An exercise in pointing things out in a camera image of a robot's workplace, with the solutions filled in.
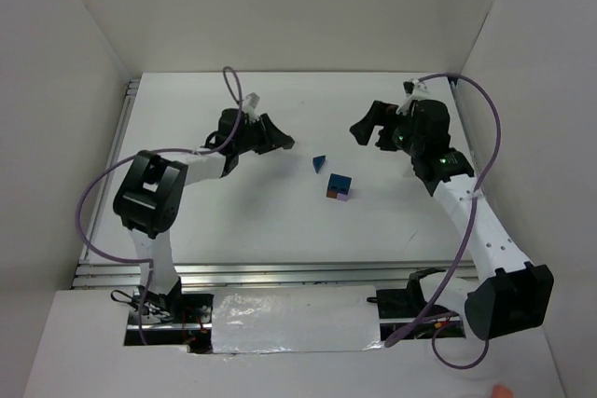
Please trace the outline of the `blue castle arch block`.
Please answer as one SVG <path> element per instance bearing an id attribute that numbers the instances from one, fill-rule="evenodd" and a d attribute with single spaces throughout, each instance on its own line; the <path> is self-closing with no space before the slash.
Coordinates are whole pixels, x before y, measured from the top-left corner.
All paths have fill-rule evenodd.
<path id="1" fill-rule="evenodd" d="M 336 191 L 342 195 L 350 192 L 352 178 L 341 174 L 331 173 L 328 178 L 327 189 Z"/>

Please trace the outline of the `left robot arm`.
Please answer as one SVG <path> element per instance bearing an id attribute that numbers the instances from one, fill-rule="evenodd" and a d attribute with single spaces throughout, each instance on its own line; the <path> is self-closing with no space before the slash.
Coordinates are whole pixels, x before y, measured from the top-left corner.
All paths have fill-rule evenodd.
<path id="1" fill-rule="evenodd" d="M 132 160 L 113 201 L 113 210 L 129 231 L 141 267 L 140 295 L 167 318 L 182 313 L 181 279 L 175 269 L 170 230 L 186 186 L 230 174 L 240 155 L 288 150 L 295 140 L 266 114 L 226 109 L 218 127 L 197 153 L 164 158 L 143 150 Z"/>

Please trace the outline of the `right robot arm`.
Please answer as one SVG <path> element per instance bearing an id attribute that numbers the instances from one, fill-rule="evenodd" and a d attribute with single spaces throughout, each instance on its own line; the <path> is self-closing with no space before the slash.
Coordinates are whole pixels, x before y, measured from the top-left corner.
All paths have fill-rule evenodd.
<path id="1" fill-rule="evenodd" d="M 554 285 L 545 265 L 536 265 L 509 237 L 466 156 L 451 147 L 451 116 L 435 100 L 408 107 L 375 101 L 350 133 L 366 145 L 377 132 L 382 151 L 402 151 L 427 192 L 456 226 L 474 262 L 478 281 L 442 272 L 418 279 L 425 302 L 456 312 L 465 332 L 487 341 L 543 324 Z"/>

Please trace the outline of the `blue triangular block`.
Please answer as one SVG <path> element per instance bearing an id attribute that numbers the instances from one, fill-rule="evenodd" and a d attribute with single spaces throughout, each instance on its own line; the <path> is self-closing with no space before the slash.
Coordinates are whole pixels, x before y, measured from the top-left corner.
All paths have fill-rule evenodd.
<path id="1" fill-rule="evenodd" d="M 314 171 L 316 173 L 319 173 L 322 170 L 323 165 L 325 164 L 325 162 L 326 162 L 326 156 L 325 155 L 314 157 L 312 159 L 312 166 L 313 166 Z"/>

